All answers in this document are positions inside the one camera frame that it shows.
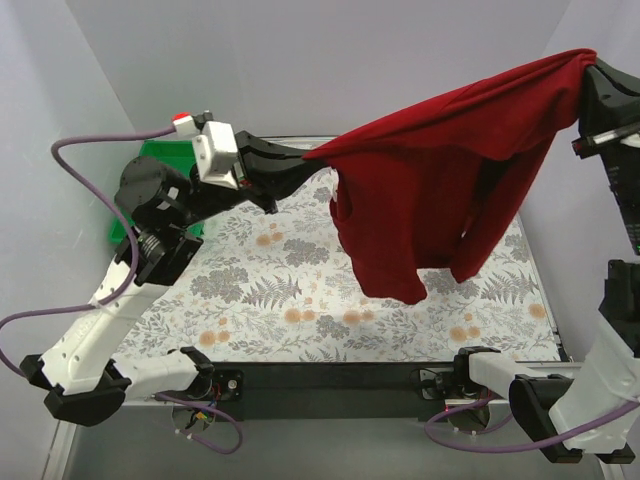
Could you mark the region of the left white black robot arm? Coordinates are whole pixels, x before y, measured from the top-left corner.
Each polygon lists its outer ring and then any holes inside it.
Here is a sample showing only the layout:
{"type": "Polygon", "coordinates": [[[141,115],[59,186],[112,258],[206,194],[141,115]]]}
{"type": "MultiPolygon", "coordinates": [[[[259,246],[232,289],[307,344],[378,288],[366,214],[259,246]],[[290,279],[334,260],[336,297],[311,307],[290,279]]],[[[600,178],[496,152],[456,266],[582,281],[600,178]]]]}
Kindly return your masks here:
{"type": "Polygon", "coordinates": [[[247,132],[230,136],[229,150],[209,135],[190,145],[183,173],[153,155],[139,155],[122,171],[115,195],[129,229],[88,304],[58,342],[26,356],[19,369],[46,392],[57,420],[94,426],[127,400],[176,393],[200,400],[214,384],[215,367],[194,347],[139,361],[117,360],[116,350],[147,309],[173,286],[203,244],[190,227],[251,202],[267,214],[324,168],[305,151],[247,132]]]}

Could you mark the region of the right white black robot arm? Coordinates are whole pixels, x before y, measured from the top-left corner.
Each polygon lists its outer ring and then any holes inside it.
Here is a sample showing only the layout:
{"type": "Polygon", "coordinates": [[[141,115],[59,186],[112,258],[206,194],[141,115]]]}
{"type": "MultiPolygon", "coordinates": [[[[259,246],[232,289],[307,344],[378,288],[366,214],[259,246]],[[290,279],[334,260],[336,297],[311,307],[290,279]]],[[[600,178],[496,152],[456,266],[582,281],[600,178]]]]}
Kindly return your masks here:
{"type": "MultiPolygon", "coordinates": [[[[639,246],[639,80],[602,60],[589,67],[579,110],[582,159],[599,156],[632,247],[639,246]]],[[[488,395],[446,409],[424,425],[427,437],[452,450],[516,454],[538,450],[551,463],[573,464],[586,454],[604,464],[630,464],[627,435],[639,417],[639,266],[611,260],[599,306],[598,334],[572,378],[526,368],[496,349],[470,347],[449,373],[464,397],[488,395]],[[440,436],[449,416],[507,400],[510,415],[530,441],[509,446],[457,443],[440,436]]]]}

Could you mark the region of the red t shirt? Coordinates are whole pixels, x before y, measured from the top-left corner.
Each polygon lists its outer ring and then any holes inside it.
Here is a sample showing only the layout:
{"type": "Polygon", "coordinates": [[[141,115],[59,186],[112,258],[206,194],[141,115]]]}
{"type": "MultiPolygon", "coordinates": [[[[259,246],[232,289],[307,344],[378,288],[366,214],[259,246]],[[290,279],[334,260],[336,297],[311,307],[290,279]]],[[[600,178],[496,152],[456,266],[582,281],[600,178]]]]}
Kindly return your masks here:
{"type": "Polygon", "coordinates": [[[337,172],[330,213],[369,297],[425,299],[422,269],[475,276],[556,134],[577,119],[597,55],[548,56],[396,111],[306,155],[337,172]]]}

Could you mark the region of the green plastic tray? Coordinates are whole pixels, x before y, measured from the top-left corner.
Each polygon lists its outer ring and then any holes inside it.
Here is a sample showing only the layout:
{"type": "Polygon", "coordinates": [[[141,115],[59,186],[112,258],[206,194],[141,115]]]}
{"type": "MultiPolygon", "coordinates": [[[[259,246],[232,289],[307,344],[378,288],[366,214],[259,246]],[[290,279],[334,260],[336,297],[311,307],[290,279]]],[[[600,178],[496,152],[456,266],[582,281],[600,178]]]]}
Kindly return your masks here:
{"type": "Polygon", "coordinates": [[[190,142],[144,142],[138,156],[123,169],[114,197],[126,224],[135,231],[186,226],[192,235],[202,236],[204,223],[185,217],[194,168],[190,142]]]}

